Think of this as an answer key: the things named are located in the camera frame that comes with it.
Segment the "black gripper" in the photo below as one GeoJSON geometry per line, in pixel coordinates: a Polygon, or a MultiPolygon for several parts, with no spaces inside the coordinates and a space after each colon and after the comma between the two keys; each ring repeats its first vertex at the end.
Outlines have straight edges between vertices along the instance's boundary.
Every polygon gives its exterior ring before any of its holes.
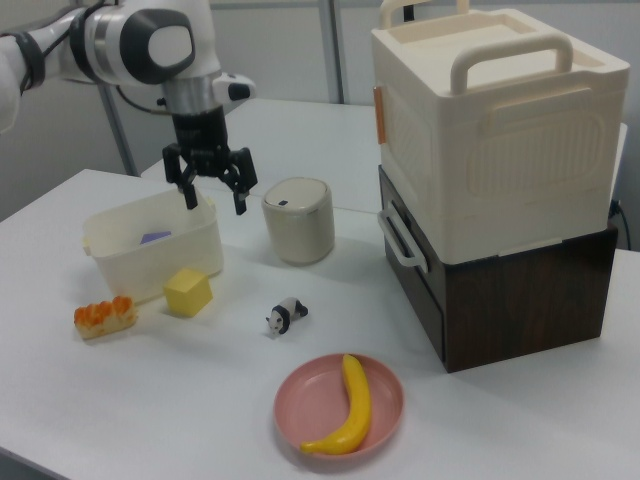
{"type": "Polygon", "coordinates": [[[177,142],[162,150],[165,178],[184,196],[186,207],[198,206],[193,180],[196,176],[221,178],[232,190],[235,212],[243,215],[246,198],[258,179],[248,148],[230,151],[222,108],[197,115],[173,115],[177,142]],[[186,167],[181,169],[181,158],[186,167]]]}

